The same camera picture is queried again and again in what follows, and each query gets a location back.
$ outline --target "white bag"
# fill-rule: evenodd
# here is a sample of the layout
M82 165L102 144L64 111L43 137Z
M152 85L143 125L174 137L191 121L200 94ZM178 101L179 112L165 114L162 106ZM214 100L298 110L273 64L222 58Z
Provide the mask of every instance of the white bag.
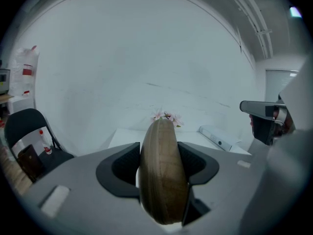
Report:
M13 96L28 94L34 97L35 76L38 64L38 53L32 49L20 48L14 54L10 65L10 91Z

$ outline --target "black chair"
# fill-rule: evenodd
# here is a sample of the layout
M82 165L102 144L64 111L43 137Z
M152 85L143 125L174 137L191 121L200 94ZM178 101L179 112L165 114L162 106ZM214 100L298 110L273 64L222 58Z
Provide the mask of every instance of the black chair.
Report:
M12 151L12 147L28 133L43 127L47 128L49 134L52 137L53 144L51 147L51 154L48 155L45 151L43 151L39 155L39 159L45 167L44 175L46 175L60 164L69 159L72 159L74 156L62 150L59 142L53 136L44 116L39 111L36 109L25 109L12 114L5 124L4 135L9 149L11 150L17 162L19 162L18 158Z

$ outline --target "bottle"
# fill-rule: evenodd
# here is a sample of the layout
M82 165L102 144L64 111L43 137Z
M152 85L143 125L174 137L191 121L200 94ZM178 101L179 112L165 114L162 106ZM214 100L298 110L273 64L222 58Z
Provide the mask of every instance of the bottle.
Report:
M40 133L40 135L41 135L41 137L43 139L43 146L44 146L46 154L48 154L48 155L51 154L52 153L52 149L51 149L51 147L49 145L49 142L48 142L47 138L44 136L44 132L42 130L40 130L39 133Z
M23 95L29 95L33 86L33 66L24 64L23 69L23 83L24 83L24 93Z

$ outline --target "red label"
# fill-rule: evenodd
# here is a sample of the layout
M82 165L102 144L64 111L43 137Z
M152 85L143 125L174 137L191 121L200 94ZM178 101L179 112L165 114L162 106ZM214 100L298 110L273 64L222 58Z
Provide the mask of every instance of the red label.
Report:
M32 71L32 70L30 70L30 69L23 69L23 75L28 75L28 76L31 76L31 75L32 75L32 73L33 73L33 71Z

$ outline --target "wooden object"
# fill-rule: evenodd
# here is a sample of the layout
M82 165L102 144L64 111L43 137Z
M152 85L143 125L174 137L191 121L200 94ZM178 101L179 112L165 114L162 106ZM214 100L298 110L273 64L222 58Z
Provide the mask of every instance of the wooden object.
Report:
M4 95L0 95L0 104L4 104L7 103L8 100L10 98L12 98L13 96L9 95L9 94L4 94Z
M181 222L188 184L170 120L155 121L146 133L140 153L139 188L142 205L156 222Z
M11 161L9 159L6 149L8 148L0 145L0 165L3 174L16 192L20 195L24 195L32 185L32 182L21 169L20 165L16 161Z

